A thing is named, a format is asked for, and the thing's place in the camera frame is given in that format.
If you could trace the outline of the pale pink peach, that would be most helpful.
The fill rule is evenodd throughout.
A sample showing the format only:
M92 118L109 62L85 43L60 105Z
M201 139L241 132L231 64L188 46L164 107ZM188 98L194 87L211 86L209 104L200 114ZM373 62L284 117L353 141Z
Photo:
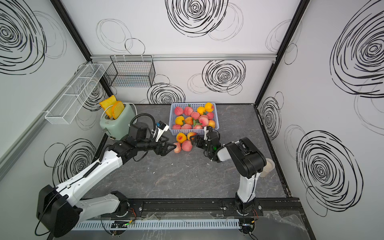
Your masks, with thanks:
M176 146L175 149L174 149L174 153L178 154L182 151L182 146L179 142L176 142L174 143L174 145Z

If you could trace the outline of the dark pink peach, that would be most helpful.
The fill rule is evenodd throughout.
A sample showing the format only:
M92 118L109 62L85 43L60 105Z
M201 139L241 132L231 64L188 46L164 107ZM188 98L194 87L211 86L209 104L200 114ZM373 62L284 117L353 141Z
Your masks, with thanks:
M172 129L173 129L173 130L180 130L181 127L182 127L181 125L177 125L177 124L175 124L175 125L172 126Z

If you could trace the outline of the pink peach with leaf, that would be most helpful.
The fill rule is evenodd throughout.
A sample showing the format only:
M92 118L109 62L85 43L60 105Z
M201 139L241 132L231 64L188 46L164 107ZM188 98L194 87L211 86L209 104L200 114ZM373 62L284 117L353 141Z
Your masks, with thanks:
M194 123L195 126L199 125L202 127L206 127L208 124L209 124L209 119L205 115L200 116L198 120L195 120L195 123Z

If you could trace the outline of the orange yellow peach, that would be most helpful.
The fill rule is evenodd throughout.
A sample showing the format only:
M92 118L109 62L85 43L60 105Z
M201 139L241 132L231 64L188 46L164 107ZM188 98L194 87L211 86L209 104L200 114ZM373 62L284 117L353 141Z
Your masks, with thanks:
M214 120L209 120L208 126L210 126L213 129L215 129L216 128L216 122Z

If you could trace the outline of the yellow peach with leaf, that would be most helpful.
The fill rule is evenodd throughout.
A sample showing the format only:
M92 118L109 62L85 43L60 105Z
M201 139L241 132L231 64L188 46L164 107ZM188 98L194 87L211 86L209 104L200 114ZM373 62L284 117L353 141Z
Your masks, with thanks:
M175 124L183 126L185 124L185 118L183 116L176 117Z

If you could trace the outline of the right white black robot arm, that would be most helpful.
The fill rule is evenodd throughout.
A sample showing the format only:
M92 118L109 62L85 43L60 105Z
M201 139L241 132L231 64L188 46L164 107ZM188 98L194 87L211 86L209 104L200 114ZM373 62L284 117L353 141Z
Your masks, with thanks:
M232 161L240 174L235 206L240 215L247 215L256 205L258 179L267 165L265 156L245 137L237 142L222 145L220 133L211 127L205 128L204 136L191 136L193 146L204 150L204 155L213 162Z

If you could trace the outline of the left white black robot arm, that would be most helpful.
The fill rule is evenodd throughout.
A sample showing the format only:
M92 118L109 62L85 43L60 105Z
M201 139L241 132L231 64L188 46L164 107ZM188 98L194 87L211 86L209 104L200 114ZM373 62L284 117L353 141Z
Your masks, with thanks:
M140 117L153 121L153 130L146 123L138 122ZM39 192L37 219L47 228L50 240L60 238L70 232L78 223L104 214L125 217L130 211L128 198L118 191L93 199L84 195L108 174L134 159L138 152L147 154L153 151L158 156L166 156L176 148L169 143L164 132L169 125L144 113L135 116L129 133L112 145L104 146L100 157L90 166L55 187L45 186Z

